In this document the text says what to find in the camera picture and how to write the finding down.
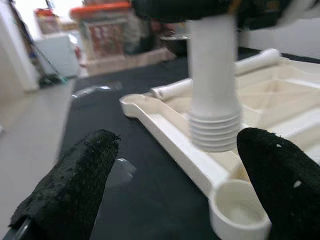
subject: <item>white plastic tube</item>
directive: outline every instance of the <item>white plastic tube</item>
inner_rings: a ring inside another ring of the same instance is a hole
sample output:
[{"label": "white plastic tube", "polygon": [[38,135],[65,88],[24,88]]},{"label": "white plastic tube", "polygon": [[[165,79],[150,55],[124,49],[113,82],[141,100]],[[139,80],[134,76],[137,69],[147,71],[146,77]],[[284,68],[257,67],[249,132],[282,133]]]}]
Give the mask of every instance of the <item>white plastic tube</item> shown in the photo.
[{"label": "white plastic tube", "polygon": [[235,86],[235,17],[225,14],[191,21],[190,32],[191,140],[206,152],[226,152],[236,148],[241,128]]},{"label": "white plastic tube", "polygon": [[[259,54],[235,62],[235,75],[242,74],[260,69],[263,67],[276,65],[280,62],[281,53],[273,48],[261,51]],[[153,87],[150,89],[152,97],[161,101],[166,101],[175,96],[190,92],[192,90],[193,81],[191,78],[186,78],[165,86]]]},{"label": "white plastic tube", "polygon": [[158,86],[150,89],[152,96],[161,101],[187,93],[192,89],[192,79],[186,78],[165,86]]},{"label": "white plastic tube", "polygon": [[281,53],[274,48],[266,49],[258,55],[248,57],[235,63],[235,74],[242,75],[256,69],[271,66],[279,63]]}]

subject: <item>table surface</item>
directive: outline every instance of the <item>table surface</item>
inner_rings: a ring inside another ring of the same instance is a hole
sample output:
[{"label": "table surface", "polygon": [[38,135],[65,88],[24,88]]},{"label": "table surface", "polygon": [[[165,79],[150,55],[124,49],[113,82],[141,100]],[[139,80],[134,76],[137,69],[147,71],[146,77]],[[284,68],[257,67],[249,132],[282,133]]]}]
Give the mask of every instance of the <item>table surface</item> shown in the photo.
[{"label": "table surface", "polygon": [[[238,58],[258,52],[240,48]],[[320,63],[311,58],[285,57]],[[124,95],[146,93],[188,76],[187,59],[177,58],[76,81],[74,92],[115,83],[121,88],[97,91],[73,101],[61,151],[88,133],[105,129],[120,135],[118,158],[136,168],[131,181],[105,190],[91,240],[218,239],[210,225],[206,197],[147,129],[123,114],[119,102]]]}]

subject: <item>gray floor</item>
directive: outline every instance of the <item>gray floor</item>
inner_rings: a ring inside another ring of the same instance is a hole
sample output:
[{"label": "gray floor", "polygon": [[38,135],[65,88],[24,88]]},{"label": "gray floor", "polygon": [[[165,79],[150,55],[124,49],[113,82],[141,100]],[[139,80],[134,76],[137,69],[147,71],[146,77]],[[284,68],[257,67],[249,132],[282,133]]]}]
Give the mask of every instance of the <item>gray floor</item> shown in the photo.
[{"label": "gray floor", "polygon": [[0,106],[0,239],[19,203],[53,167],[74,81]]}]

